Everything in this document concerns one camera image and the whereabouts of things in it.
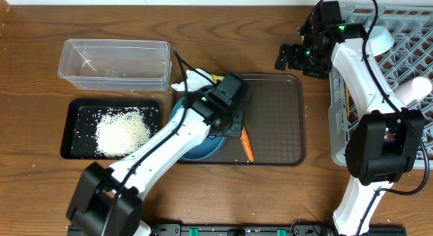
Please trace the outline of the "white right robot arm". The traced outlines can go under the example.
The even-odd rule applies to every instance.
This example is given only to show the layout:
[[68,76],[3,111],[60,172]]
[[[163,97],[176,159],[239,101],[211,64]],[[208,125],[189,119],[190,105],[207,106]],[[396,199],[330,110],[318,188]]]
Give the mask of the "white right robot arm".
[[359,116],[344,152],[349,183],[328,233],[366,235],[383,195],[393,192],[393,184],[413,169],[417,152],[426,149],[424,115],[408,106],[425,98],[432,84],[417,77],[393,91],[376,62],[394,44],[389,31],[345,22],[337,1],[320,0],[298,32],[302,43],[282,45],[275,68],[320,79],[337,70]]

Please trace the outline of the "dark blue plate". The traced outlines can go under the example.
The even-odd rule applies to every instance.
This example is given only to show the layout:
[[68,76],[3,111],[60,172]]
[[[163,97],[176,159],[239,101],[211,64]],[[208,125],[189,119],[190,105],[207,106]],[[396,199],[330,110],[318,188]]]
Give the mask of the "dark blue plate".
[[[208,92],[211,89],[210,86],[202,87],[200,90]],[[173,116],[176,114],[177,110],[182,106],[183,97],[174,105],[174,108],[172,109],[169,120],[173,118]],[[185,161],[198,161],[203,160],[205,158],[208,158],[214,154],[216,154],[225,144],[227,138],[222,136],[215,136],[210,135],[207,139],[205,139],[201,144],[194,147],[193,149],[189,150],[187,153],[185,153],[181,160]]]

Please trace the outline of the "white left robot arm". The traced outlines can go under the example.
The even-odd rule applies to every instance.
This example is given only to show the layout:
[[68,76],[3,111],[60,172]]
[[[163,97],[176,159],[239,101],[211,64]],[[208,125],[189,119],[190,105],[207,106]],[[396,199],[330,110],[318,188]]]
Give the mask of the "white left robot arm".
[[158,179],[209,136],[240,137],[249,84],[233,72],[207,91],[186,91],[169,122],[143,146],[104,168],[83,170],[66,218],[85,235],[150,235],[143,201]]

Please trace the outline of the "light blue small bowl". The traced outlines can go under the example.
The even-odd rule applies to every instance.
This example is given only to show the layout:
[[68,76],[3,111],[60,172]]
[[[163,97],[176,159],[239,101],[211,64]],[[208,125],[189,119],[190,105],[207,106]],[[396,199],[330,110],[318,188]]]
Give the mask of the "light blue small bowl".
[[378,56],[390,50],[395,41],[384,26],[374,26],[369,35],[372,55]]

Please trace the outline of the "pink plastic cup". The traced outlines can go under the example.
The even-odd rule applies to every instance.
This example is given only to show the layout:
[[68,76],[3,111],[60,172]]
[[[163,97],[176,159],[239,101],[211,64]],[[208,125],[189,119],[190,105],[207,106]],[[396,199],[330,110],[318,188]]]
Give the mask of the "pink plastic cup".
[[401,85],[395,90],[394,94],[406,106],[421,101],[432,92],[432,83],[426,77],[417,76]]

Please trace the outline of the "wooden chopstick with pattern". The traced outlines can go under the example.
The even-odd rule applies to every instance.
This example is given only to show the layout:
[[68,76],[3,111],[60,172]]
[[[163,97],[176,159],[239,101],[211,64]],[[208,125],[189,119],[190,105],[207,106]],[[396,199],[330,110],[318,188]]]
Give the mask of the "wooden chopstick with pattern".
[[350,117],[350,102],[349,102],[349,90],[348,90],[348,86],[346,85],[346,84],[344,84],[344,88],[345,88],[345,91],[344,91],[344,93],[345,93],[345,101],[346,101],[346,114],[347,114],[347,117],[349,118]]

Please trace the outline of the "pile of white rice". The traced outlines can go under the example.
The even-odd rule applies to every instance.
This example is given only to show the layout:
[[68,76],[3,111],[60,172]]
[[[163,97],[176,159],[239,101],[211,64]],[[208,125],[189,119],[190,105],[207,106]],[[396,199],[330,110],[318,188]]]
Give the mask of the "pile of white rice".
[[146,143],[158,130],[158,123],[158,108],[81,107],[70,155],[82,159],[123,158]]

